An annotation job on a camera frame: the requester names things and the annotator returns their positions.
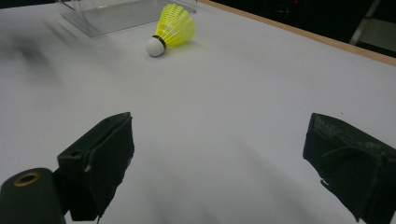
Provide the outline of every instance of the white table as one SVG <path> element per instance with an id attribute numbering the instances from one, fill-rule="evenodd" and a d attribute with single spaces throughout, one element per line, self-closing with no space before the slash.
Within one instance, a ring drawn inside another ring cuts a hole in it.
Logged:
<path id="1" fill-rule="evenodd" d="M 302 158 L 306 129 L 317 112 L 396 147 L 396 67 L 205 4 L 192 16 L 194 39 L 150 58 L 156 23 L 89 39 L 55 5 L 0 10 L 0 181 L 55 170 L 131 111 L 134 159 L 101 223 L 356 223 Z"/>

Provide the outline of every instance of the yellow shuttlecock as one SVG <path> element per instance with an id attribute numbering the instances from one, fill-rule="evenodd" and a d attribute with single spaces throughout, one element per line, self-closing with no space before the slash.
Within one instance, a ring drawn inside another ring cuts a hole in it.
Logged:
<path id="1" fill-rule="evenodd" d="M 163 8 L 155 35 L 146 44 L 148 54 L 160 56 L 167 47 L 180 45 L 195 34 L 194 20 L 190 13 L 177 4 Z"/>

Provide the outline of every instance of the table edge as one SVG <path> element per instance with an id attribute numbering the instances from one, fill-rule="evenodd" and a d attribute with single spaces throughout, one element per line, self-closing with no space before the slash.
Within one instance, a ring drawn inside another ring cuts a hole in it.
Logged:
<path id="1" fill-rule="evenodd" d="M 254 21 L 260 21 L 260 22 L 275 26 L 277 28 L 292 32 L 294 34 L 305 36 L 307 38 L 316 40 L 316 41 L 324 43 L 326 45 L 330 45 L 330 46 L 333 46 L 338 49 L 346 50 L 348 52 L 352 52 L 354 54 L 358 54 L 360 56 L 363 56 L 363 57 L 366 57 L 369 59 L 373 59 L 373 60 L 381 62 L 381 63 L 387 63 L 390 65 L 396 66 L 396 58 L 392 58 L 392 57 L 389 57 L 384 54 L 380 54 L 380 53 L 377 53 L 374 51 L 370 51 L 368 49 L 362 49 L 362 48 L 359 48 L 359 47 L 356 47 L 353 45 L 349 45 L 347 43 L 344 43 L 344 42 L 341 42 L 338 40 L 334 40 L 334 39 L 331 39 L 331 38 L 323 36 L 323 35 L 317 35 L 317 34 L 314 34 L 311 32 L 307 32 L 305 30 L 302 30 L 302 29 L 299 29 L 299 28 L 296 28 L 293 26 L 289 26 L 287 24 L 284 24 L 284 23 L 281 23 L 278 21 L 272 21 L 272 20 L 266 19 L 264 17 L 254 15 L 254 14 L 248 13 L 246 11 L 237 9 L 237 8 L 227 7 L 227 6 L 224 6 L 223 4 L 212 2 L 210 0 L 198 0 L 198 2 L 212 6 L 212 7 L 222 9 L 222 10 L 225 10 L 228 12 L 232 12 L 234 14 L 237 14 L 237 15 L 240 15 L 240 16 L 243 16 L 246 18 L 250 18 Z"/>

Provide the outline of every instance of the clear plastic container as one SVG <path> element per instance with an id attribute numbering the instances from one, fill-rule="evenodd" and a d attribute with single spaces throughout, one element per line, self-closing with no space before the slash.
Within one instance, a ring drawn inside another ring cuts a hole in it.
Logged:
<path id="1" fill-rule="evenodd" d="M 163 7 L 177 3 L 195 12 L 197 0 L 56 0 L 61 15 L 90 37 L 160 18 Z"/>

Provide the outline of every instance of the screw hole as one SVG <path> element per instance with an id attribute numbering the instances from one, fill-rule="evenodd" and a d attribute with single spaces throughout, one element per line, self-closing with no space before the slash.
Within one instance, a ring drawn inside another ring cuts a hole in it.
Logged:
<path id="1" fill-rule="evenodd" d="M 40 173 L 31 172 L 25 175 L 20 176 L 18 179 L 14 181 L 14 185 L 17 187 L 24 187 L 30 184 L 33 184 L 40 178 Z"/>

